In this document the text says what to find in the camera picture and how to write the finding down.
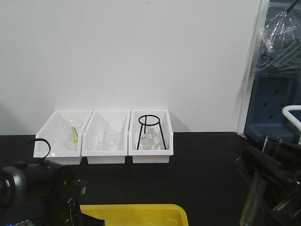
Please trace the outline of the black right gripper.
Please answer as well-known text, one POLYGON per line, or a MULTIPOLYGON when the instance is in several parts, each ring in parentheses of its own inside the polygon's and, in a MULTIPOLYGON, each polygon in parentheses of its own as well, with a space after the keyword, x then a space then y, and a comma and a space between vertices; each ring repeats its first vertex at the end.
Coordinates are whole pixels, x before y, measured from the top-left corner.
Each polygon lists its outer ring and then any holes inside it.
POLYGON ((259 173, 256 211, 263 213, 262 226, 301 224, 301 145, 282 141, 277 160, 248 146, 243 161, 259 173))

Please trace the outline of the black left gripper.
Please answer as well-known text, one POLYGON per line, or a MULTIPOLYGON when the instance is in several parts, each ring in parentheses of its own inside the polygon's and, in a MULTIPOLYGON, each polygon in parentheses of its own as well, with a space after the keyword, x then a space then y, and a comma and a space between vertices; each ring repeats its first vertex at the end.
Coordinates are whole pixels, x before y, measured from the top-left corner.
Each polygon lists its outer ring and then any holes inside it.
POLYGON ((97 219, 81 211, 78 197, 85 186, 74 187, 74 175, 69 169, 56 172, 56 225, 104 226, 105 220, 97 219))

